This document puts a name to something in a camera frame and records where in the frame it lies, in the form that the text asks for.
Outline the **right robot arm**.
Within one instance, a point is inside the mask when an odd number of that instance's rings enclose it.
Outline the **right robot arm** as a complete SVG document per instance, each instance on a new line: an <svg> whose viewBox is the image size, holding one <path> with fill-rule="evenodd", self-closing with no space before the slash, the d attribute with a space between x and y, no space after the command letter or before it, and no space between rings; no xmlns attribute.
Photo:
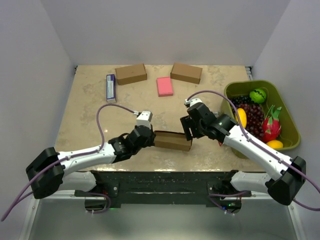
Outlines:
<svg viewBox="0 0 320 240"><path fill-rule="evenodd" d="M255 161L263 173L234 171L223 183L223 192L230 197L238 192L269 194L276 202L288 206L305 183L306 161L285 155L250 133L226 114L215 116L199 99L185 101L188 115L180 118L187 140L208 137L227 145Z"/></svg>

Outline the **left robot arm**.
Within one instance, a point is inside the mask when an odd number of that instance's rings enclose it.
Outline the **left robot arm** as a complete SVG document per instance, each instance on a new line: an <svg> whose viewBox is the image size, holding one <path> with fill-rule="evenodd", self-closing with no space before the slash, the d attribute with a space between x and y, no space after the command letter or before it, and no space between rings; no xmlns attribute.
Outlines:
<svg viewBox="0 0 320 240"><path fill-rule="evenodd" d="M51 196L67 176L85 168L128 160L141 149L153 146L155 137L152 125L136 125L129 134L95 147L73 152L57 152L48 147L26 168L33 196L35 199Z"/></svg>

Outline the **brown cardboard box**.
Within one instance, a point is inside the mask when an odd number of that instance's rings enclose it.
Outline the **brown cardboard box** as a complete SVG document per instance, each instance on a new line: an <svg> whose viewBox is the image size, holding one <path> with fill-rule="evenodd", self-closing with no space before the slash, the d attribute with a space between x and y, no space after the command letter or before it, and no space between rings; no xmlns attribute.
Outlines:
<svg viewBox="0 0 320 240"><path fill-rule="evenodd" d="M170 150L178 150L188 152L192 147L192 140L187 140L184 133L156 130L154 138L154 146Z"/></svg>

